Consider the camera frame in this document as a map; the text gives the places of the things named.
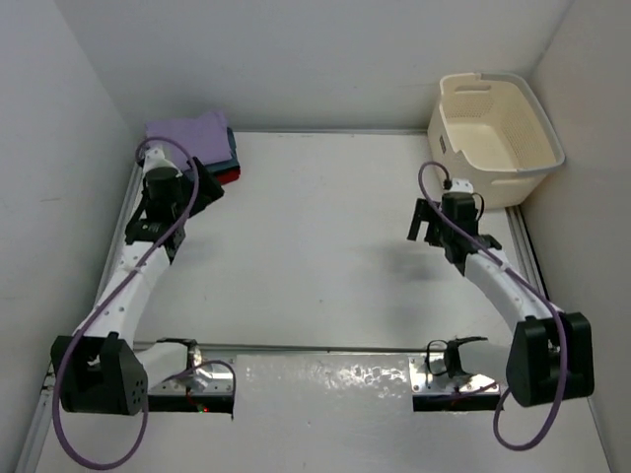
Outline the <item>red t shirt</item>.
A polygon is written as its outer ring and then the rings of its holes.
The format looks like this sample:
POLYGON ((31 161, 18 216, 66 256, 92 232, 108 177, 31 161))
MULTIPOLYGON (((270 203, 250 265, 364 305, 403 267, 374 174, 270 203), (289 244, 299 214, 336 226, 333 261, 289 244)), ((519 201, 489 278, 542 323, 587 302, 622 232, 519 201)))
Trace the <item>red t shirt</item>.
POLYGON ((216 173, 218 181, 222 185, 227 185, 231 182, 237 181, 241 177, 240 168, 225 169, 216 173))

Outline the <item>teal t shirt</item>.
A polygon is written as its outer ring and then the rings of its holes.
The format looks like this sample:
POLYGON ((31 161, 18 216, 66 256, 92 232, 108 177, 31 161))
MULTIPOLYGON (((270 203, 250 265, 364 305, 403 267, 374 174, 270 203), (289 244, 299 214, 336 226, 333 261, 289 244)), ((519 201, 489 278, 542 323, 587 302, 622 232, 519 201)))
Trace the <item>teal t shirt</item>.
POLYGON ((234 131, 231 127, 227 128, 227 137, 230 146, 230 158, 226 161, 213 163, 206 167, 213 173, 223 173, 229 170, 240 169, 241 165, 237 155, 237 143, 234 131))

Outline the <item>lavender t shirt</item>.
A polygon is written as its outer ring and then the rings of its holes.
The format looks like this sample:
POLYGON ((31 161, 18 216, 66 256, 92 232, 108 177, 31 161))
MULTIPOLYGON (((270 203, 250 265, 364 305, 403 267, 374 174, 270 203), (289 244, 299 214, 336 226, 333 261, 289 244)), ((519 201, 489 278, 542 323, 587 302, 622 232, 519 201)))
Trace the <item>lavender t shirt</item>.
POLYGON ((208 111, 193 118, 172 118, 145 123, 147 137, 178 142, 204 166, 230 158, 228 120, 223 111, 208 111))

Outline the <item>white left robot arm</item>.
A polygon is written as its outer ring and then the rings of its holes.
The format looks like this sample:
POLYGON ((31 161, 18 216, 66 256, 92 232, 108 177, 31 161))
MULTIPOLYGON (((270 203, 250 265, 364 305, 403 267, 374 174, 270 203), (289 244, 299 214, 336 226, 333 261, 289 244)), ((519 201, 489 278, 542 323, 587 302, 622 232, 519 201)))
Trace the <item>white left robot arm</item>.
POLYGON ((189 369, 193 342, 163 338, 135 353, 141 316, 185 239, 179 218, 220 199, 223 188, 199 160, 189 175, 164 158, 145 161, 141 200, 125 227, 124 245, 94 312, 50 356, 67 412, 135 415, 149 390, 189 369))

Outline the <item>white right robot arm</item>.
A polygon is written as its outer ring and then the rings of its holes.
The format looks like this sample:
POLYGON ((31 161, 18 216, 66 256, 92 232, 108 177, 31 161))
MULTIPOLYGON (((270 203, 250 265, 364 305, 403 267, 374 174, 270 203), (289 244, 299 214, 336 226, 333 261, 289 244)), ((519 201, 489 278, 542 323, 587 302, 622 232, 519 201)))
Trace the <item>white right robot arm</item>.
POLYGON ((513 341, 503 372, 515 400, 523 407, 551 403, 561 378, 564 400, 591 396, 595 375, 590 322, 579 312, 556 308, 526 286, 501 243, 478 232, 475 198, 463 192, 448 192, 440 203, 419 198, 407 238, 416 240, 424 223, 424 241, 445 252, 511 329, 513 341))

